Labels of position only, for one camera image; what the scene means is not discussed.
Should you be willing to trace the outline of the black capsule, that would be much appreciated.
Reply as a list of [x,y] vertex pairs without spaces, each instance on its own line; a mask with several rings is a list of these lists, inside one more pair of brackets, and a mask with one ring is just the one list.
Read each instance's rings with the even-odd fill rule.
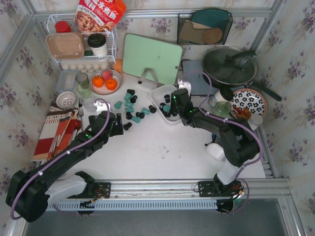
[[125,131],[128,131],[131,127],[132,127],[132,123],[131,122],[128,122],[128,123],[123,125],[123,129]]
[[164,100],[165,100],[165,103],[170,103],[170,100],[171,100],[170,94],[166,94],[166,95],[164,96]]
[[126,119],[132,119],[132,114],[130,112],[126,112]]
[[128,89],[127,93],[131,94],[131,95],[135,95],[135,90],[133,89]]
[[157,111],[156,107],[153,106],[153,105],[150,105],[150,106],[149,106],[149,110],[150,110],[150,112],[151,112],[152,114],[154,114],[154,113]]

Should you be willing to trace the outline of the teal capsule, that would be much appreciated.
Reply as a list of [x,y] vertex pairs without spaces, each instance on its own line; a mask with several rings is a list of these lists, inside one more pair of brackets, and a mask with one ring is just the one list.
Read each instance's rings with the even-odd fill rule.
[[114,104],[114,107],[115,107],[115,109],[120,109],[121,108],[121,106],[122,106],[122,101],[118,101],[118,102],[116,102],[115,104]]
[[135,117],[135,116],[133,116],[133,117],[131,118],[131,120],[134,121],[134,122],[136,122],[136,123],[139,123],[139,122],[141,121],[141,118],[140,118],[140,117]]
[[164,105],[162,109],[165,112],[169,112],[170,111],[170,106],[169,105]]
[[132,95],[130,93],[126,93],[124,100],[129,101],[131,99]]

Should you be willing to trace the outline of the white plastic storage basket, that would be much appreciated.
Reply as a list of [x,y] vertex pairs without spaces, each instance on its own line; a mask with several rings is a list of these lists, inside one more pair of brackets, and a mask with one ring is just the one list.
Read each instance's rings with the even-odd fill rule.
[[150,98],[152,102],[157,107],[157,112],[160,114],[164,122],[171,126],[182,123],[181,119],[179,115],[174,116],[170,113],[170,111],[165,112],[163,111],[162,108],[164,105],[169,105],[169,106],[171,105],[171,103],[165,103],[164,96],[166,94],[171,95],[171,93],[174,92],[176,89],[177,88],[173,85],[163,85],[161,87],[154,89],[150,94]]

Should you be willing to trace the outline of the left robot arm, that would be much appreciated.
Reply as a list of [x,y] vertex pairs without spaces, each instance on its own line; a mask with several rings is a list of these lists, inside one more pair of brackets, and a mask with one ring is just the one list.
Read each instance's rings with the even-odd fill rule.
[[74,165],[101,149],[109,137],[123,134],[121,114],[103,111],[89,116],[89,122],[60,154],[29,172],[19,170],[12,176],[5,202],[11,207],[13,220],[24,218],[34,222],[47,207],[92,190],[95,180],[83,171],[57,181]]

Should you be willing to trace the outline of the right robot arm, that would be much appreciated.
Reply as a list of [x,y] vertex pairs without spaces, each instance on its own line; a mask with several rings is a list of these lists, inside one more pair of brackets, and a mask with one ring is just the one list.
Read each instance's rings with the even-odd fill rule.
[[185,88],[172,92],[170,111],[179,115],[183,125],[204,129],[220,138],[218,150],[211,150],[216,156],[223,152],[225,158],[223,167],[213,179],[214,194],[231,196],[236,193],[236,187],[240,186],[237,173],[262,149],[247,121],[244,118],[223,119],[195,107]]

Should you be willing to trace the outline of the teal capsule top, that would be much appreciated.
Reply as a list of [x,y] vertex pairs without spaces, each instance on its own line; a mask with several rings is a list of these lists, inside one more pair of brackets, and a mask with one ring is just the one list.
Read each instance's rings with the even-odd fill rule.
[[131,99],[132,95],[130,93],[126,93],[124,100],[129,101]]

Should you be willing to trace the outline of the grey induction cooker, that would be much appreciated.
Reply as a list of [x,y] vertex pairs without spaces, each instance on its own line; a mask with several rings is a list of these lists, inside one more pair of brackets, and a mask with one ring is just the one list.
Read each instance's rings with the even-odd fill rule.
[[[187,74],[192,71],[203,71],[202,63],[200,60],[183,59],[181,61],[183,73]],[[185,76],[184,81],[191,84],[191,94],[198,96],[206,96],[209,93],[210,87],[208,79],[204,79],[201,73],[192,73]]]

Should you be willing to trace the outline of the clear drinking glass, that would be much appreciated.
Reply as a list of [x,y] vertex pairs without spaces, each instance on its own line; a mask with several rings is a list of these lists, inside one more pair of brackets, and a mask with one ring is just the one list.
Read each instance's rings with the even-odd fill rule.
[[83,98],[82,104],[85,107],[85,109],[90,113],[93,113],[96,111],[94,100],[95,100],[95,96],[93,94],[91,94],[90,97],[88,98]]

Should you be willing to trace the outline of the black capsule top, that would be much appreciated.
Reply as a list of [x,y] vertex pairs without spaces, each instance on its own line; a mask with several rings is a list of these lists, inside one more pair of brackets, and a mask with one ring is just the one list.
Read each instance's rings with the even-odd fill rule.
[[135,90],[133,89],[128,89],[127,93],[131,94],[131,95],[135,95]]

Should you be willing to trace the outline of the green glass cup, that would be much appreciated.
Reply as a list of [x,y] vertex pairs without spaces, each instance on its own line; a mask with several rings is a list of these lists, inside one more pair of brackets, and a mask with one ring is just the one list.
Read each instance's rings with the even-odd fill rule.
[[230,111],[231,111],[230,104],[228,102],[220,101],[220,102],[217,102],[215,105],[214,114],[216,116],[226,118],[229,116]]

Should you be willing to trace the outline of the fruit plate with oranges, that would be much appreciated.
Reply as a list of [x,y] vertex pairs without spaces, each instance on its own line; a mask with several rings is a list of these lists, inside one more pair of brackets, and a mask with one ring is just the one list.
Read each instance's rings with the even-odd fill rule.
[[91,91],[98,95],[112,94],[121,87],[122,83],[122,75],[112,69],[98,71],[89,80]]

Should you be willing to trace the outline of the cartoon paper cup black lid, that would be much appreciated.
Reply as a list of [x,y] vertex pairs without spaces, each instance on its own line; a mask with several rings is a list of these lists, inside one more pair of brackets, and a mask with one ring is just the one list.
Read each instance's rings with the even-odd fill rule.
[[221,87],[209,100],[212,107],[215,107],[218,102],[229,102],[232,100],[234,94],[231,88]]

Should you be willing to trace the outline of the green tinted glass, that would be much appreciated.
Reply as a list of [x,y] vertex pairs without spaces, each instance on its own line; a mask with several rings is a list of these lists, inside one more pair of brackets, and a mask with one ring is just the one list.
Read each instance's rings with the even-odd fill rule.
[[90,98],[91,96],[91,90],[89,85],[89,78],[86,73],[78,73],[75,77],[75,80],[77,82],[77,91],[83,98]]

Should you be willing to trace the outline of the white patterned strainer bowl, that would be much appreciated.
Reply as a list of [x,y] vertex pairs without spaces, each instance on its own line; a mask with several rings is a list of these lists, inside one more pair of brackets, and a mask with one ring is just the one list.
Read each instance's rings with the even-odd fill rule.
[[69,109],[74,106],[76,95],[73,92],[65,91],[58,95],[56,105],[61,109]]

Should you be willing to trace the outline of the striped orange cloth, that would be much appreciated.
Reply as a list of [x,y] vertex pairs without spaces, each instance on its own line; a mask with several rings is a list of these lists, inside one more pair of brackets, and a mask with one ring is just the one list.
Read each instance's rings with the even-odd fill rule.
[[77,121],[78,108],[62,110],[51,103],[32,159],[48,161],[66,149]]

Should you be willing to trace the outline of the black frying pan with lid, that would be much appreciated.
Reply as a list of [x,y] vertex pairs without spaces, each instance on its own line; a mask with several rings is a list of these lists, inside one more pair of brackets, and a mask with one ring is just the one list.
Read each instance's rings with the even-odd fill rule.
[[282,101],[280,95],[253,80],[257,73],[254,56],[255,50],[243,51],[231,46],[219,46],[207,51],[201,65],[217,88],[244,86],[261,90],[276,101]]

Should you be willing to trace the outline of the floral plate with food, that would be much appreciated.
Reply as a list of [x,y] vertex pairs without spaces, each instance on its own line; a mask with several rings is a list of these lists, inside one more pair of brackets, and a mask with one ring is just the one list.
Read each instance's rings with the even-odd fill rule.
[[233,98],[229,101],[231,115],[235,118],[244,117],[248,114],[257,114],[262,118],[267,112],[267,102],[257,91],[249,88],[238,89],[233,93]]

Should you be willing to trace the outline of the green cutting board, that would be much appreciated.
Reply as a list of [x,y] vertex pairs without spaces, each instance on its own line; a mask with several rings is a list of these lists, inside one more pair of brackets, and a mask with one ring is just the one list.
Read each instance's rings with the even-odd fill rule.
[[160,84],[175,84],[183,48],[145,36],[128,33],[125,36],[122,70],[141,77],[151,69]]

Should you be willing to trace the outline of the clear container blue lid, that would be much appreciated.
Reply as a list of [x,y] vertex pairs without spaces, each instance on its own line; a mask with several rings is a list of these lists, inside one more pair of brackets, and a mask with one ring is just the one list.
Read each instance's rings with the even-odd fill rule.
[[73,91],[76,87],[75,77],[77,74],[77,70],[62,70],[56,84],[56,92]]

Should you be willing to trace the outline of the egg tray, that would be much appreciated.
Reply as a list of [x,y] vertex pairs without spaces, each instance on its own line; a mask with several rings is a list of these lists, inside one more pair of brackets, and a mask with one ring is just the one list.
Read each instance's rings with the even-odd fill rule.
[[100,70],[108,69],[110,62],[61,62],[63,70],[77,70],[79,72],[98,72]]

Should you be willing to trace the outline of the white pill bottle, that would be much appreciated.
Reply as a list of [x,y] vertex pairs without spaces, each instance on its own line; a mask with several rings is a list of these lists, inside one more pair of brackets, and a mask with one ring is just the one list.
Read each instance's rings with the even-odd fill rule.
[[259,114],[253,114],[251,117],[247,120],[250,128],[255,131],[259,126],[263,123],[263,118]]

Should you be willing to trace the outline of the round cork coaster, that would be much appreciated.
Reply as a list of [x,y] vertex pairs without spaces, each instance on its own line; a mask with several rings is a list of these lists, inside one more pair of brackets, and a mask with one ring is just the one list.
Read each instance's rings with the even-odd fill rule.
[[220,42],[222,36],[223,33],[220,28],[211,28],[204,32],[202,38],[205,44],[216,44]]

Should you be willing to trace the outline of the white cup black lid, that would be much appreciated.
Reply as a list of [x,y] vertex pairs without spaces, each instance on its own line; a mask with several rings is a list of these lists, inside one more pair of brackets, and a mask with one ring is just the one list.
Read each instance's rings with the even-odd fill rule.
[[106,37],[101,33],[93,33],[88,37],[87,43],[94,56],[107,55]]

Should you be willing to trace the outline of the black mesh organizer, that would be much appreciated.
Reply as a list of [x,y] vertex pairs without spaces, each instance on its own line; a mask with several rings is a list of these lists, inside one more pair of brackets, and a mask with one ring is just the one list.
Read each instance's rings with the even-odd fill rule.
[[220,28],[223,36],[217,45],[226,43],[233,23],[232,13],[218,8],[198,10],[190,18],[179,17],[177,28],[177,44],[210,45],[203,41],[203,34],[208,29]]

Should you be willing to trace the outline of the beige plastic container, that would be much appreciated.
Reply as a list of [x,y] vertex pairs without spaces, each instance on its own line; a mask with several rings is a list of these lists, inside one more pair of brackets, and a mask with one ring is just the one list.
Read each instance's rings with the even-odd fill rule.
[[49,34],[46,44],[52,57],[57,60],[80,59],[86,50],[86,43],[80,32]]

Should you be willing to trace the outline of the red snack bag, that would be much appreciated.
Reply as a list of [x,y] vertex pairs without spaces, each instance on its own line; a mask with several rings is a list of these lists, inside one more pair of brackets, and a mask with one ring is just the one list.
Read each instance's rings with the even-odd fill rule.
[[125,11],[122,0],[80,0],[74,22],[81,32],[112,31]]

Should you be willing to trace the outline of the red lid jar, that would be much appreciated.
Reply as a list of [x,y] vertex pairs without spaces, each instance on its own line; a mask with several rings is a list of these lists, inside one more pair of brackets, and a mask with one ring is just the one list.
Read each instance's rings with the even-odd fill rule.
[[56,33],[68,33],[71,32],[71,27],[66,21],[58,21],[55,24]]

